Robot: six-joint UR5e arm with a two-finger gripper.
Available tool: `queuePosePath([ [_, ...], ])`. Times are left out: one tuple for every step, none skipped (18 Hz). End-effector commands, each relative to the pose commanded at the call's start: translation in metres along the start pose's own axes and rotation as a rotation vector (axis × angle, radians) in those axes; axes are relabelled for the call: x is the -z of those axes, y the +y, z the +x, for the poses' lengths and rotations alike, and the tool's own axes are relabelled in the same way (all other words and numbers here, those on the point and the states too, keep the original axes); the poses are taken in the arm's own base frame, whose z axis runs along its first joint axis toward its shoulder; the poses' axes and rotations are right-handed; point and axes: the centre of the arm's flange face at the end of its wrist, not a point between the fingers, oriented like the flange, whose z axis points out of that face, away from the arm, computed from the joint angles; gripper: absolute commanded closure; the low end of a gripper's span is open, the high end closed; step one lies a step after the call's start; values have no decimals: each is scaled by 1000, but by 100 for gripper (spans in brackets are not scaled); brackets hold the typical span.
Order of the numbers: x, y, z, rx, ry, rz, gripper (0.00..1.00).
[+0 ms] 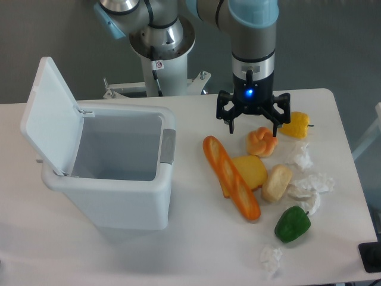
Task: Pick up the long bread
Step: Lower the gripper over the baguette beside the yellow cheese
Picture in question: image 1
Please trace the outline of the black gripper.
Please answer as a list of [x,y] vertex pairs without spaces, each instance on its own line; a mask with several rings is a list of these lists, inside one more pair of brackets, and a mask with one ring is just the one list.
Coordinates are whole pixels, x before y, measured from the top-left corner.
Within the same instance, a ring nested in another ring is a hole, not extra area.
[[268,77],[254,80],[252,70],[248,70],[244,79],[233,75],[233,94],[221,90],[217,96],[216,118],[229,126],[229,132],[235,129],[234,119],[241,114],[263,114],[273,124],[273,137],[278,128],[291,122],[291,95],[286,92],[273,94],[273,73]]

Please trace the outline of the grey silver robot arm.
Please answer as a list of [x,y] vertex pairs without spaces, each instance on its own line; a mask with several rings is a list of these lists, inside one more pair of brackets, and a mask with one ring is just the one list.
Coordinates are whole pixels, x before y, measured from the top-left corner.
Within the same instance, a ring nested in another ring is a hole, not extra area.
[[[290,96],[273,94],[277,1],[186,1],[198,19],[230,38],[233,92],[220,91],[216,117],[233,127],[241,114],[262,115],[280,128],[291,120]],[[179,1],[97,1],[94,9],[116,39],[140,56],[149,97],[186,95],[195,31]]]

